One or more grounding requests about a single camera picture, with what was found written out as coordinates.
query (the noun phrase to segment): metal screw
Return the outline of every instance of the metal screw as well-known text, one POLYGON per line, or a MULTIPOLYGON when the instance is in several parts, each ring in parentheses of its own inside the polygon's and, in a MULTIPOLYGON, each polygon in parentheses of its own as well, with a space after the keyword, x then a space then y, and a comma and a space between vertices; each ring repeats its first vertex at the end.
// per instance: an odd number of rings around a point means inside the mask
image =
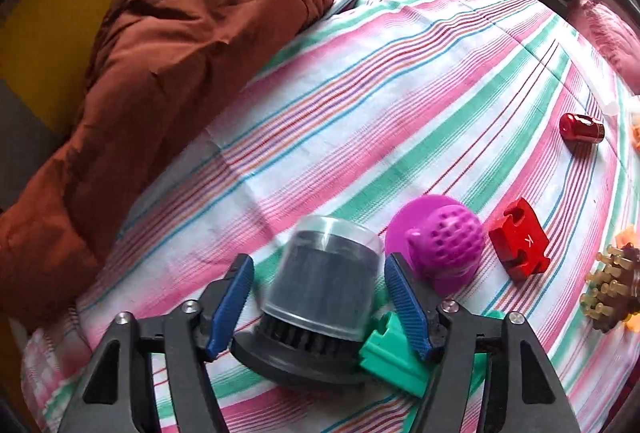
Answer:
POLYGON ((115 321, 119 325, 126 325, 133 319, 131 312, 118 312, 115 317, 115 321))
POLYGON ((455 314, 460 310, 460 305, 452 299, 446 299, 440 304, 440 306, 442 307, 442 311, 447 314, 455 314))
POLYGON ((509 313, 509 321, 514 325, 523 325, 524 324, 524 316, 520 314, 520 312, 510 312, 509 313))
POLYGON ((185 301, 182 304, 182 312, 185 314, 193 314, 200 310, 200 304, 194 299, 190 299, 189 301, 185 301))

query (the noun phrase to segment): red cylinder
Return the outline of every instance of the red cylinder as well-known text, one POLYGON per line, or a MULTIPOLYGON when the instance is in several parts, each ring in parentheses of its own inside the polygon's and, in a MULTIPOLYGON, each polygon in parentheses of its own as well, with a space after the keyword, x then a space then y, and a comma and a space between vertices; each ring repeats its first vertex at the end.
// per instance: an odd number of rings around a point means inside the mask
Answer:
POLYGON ((602 121, 580 114, 564 114, 560 117, 560 135, 564 140, 579 140, 597 144, 604 139, 602 121))

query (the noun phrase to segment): brown blanket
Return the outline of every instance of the brown blanket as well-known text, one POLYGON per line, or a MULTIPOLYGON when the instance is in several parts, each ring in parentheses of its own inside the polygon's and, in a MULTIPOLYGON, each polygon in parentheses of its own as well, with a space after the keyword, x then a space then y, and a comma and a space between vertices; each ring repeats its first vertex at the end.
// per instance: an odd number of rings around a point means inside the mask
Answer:
POLYGON ((332 0, 113 0, 82 118, 0 217, 0 306, 33 329, 94 280, 134 200, 332 0))

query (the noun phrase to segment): red puzzle piece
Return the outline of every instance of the red puzzle piece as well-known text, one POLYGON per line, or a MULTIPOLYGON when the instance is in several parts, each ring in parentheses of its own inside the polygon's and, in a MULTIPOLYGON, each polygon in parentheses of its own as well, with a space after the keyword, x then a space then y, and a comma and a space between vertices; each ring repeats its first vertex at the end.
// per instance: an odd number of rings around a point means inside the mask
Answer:
POLYGON ((531 274, 545 272, 549 266, 545 256, 549 239, 529 203, 519 198, 503 214, 504 218, 489 230, 489 238, 509 276, 522 281, 531 274))

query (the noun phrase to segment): transparent plastic container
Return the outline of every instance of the transparent plastic container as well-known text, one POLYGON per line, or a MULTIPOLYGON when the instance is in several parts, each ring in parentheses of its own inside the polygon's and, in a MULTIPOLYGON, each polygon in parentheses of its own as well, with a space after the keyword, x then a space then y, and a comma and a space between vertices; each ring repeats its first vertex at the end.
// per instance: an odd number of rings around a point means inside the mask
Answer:
POLYGON ((300 328, 363 341, 383 254, 380 237, 332 217, 304 217, 284 251, 262 310, 300 328))

